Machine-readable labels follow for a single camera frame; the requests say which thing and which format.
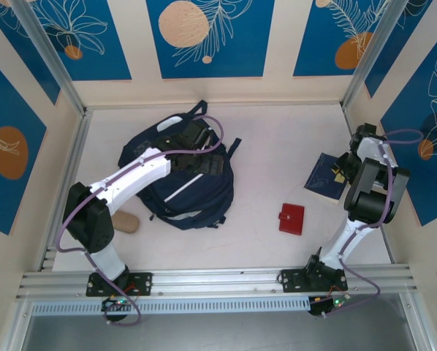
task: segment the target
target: white tabletop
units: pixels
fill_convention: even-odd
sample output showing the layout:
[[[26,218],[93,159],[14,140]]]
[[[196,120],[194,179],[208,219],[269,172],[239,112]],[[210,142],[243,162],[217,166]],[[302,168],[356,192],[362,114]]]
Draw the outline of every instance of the white tabletop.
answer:
[[[89,185],[118,167],[121,149],[139,132],[185,107],[95,110],[77,181]],[[136,269],[251,268],[305,265],[344,220],[343,201],[334,205],[304,189],[321,152],[340,156],[349,147],[349,131],[339,105],[210,107],[224,126],[224,143],[243,139],[232,158],[235,199],[219,229],[178,230],[150,211],[137,197],[121,210],[136,214],[140,229],[117,232],[114,245]],[[305,206],[303,235],[278,230],[283,203]],[[63,247],[79,246],[65,233]],[[379,230],[353,251],[348,263],[390,263]],[[91,269],[78,254],[60,254],[54,271]]]

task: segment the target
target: red wallet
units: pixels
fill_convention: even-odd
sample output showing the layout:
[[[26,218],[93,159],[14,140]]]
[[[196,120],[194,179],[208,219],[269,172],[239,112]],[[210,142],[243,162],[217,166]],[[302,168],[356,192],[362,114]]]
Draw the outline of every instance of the red wallet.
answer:
[[[284,203],[282,205],[282,212],[278,215],[278,218],[280,219],[280,226],[278,229],[281,232],[301,235],[304,216],[305,208],[303,206]]]

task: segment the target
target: wall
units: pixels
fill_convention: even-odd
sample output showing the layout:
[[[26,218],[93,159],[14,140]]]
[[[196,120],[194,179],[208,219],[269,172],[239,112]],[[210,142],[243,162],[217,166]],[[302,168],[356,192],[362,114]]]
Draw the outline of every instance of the wall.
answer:
[[[380,120],[383,116],[388,115],[389,108],[395,103],[404,87],[409,86],[408,82],[412,75],[420,67],[436,42],[437,0],[433,0],[373,97],[370,98],[368,90],[362,87],[353,103],[350,104],[348,112],[351,125],[356,127],[364,122],[380,125]],[[422,88],[422,85],[415,86],[416,90]],[[405,127],[411,127],[412,121],[421,117],[415,113],[415,100],[416,98],[412,97],[411,107],[406,106],[404,113],[399,113],[396,118]],[[403,154],[398,149],[394,149],[394,155],[402,165],[404,163]],[[425,177],[424,185],[428,186],[428,182],[431,181],[428,172],[418,169],[411,169],[411,171],[413,173],[415,171],[421,172]],[[437,193],[426,194],[423,200],[427,202],[429,199],[435,199],[435,196]],[[437,330],[437,219],[423,224],[423,226],[420,224],[411,197],[404,195],[396,217],[391,224],[387,225],[386,229],[398,261],[409,263],[425,302],[427,313]]]
[[[27,124],[30,125],[28,134],[26,134],[28,163],[27,166],[24,163],[24,168],[26,167],[24,174],[29,174],[29,177],[26,184],[23,185],[25,192],[20,205],[18,205],[17,216],[12,217],[11,222],[9,222],[9,231],[5,228],[6,226],[0,225],[1,336],[1,333],[6,331],[3,328],[4,323],[11,317],[8,315],[9,308],[15,299],[22,273],[35,270],[37,261],[40,259],[37,253],[41,246],[45,245],[45,232],[62,182],[64,167],[69,156],[69,147],[80,119],[69,105],[64,94],[59,94],[58,99],[52,101],[48,91],[45,91],[40,85],[42,81],[37,81],[18,52],[7,41],[1,29],[0,71],[13,86],[12,88],[9,85],[9,95],[1,97],[0,123],[5,123],[5,126],[19,125],[22,130]],[[3,84],[5,85],[4,80],[0,81],[0,86]],[[15,104],[16,99],[22,100],[22,109]],[[13,108],[12,113],[3,112],[7,111],[8,106]],[[34,132],[34,122],[27,119],[27,112],[29,116],[31,113],[33,118],[37,119],[35,126],[38,126],[38,129],[45,133],[41,146],[39,142],[36,146],[34,145],[33,136],[31,136]],[[16,150],[20,150],[19,156],[23,155],[22,149]],[[16,153],[2,148],[0,158],[6,155],[15,156]],[[32,169],[30,160],[34,156],[36,159]],[[16,163],[7,166],[12,170],[15,165]],[[6,181],[3,184],[8,184],[9,187],[14,186],[15,182],[19,180],[12,179],[12,175],[5,169],[0,168],[0,184]],[[4,185],[0,188],[0,192],[5,191],[6,186]],[[0,197],[0,206],[7,204],[8,197],[17,196],[20,200],[20,195],[17,193]]]
[[[338,101],[388,1],[53,3],[60,6],[49,9],[43,0],[29,6],[83,101],[129,105]],[[347,22],[337,24],[335,4],[351,16]],[[360,15],[346,8],[356,6]],[[351,30],[349,22],[370,8],[376,16]]]

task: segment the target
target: backpack handle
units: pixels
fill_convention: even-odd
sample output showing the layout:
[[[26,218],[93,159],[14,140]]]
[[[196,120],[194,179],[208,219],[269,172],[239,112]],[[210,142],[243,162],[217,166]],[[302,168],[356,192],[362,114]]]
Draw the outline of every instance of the backpack handle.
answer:
[[[197,103],[197,105],[194,106],[194,107],[192,108],[192,110],[190,110],[190,111],[188,112],[188,114],[195,115],[196,112],[197,112],[199,109],[202,109],[201,113],[199,113],[199,116],[200,116],[200,115],[205,115],[205,114],[207,113],[207,102],[206,102],[205,100],[201,100],[201,101],[199,101],[199,102]]]

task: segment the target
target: mounting plate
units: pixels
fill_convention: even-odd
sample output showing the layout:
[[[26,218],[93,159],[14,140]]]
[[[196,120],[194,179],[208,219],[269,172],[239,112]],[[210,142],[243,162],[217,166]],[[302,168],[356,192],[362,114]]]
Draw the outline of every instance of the mounting plate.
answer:
[[[132,284],[135,288],[126,291],[129,296],[150,296],[152,288],[152,273],[129,273],[127,287]],[[119,295],[98,273],[92,273],[88,278],[87,297],[110,297],[112,294]]]
[[[337,290],[347,291],[349,286],[345,273],[341,270],[340,279],[331,282],[323,276],[306,276],[305,269],[283,269],[279,275],[280,283],[284,287],[284,293],[314,293],[329,292],[332,286]]]

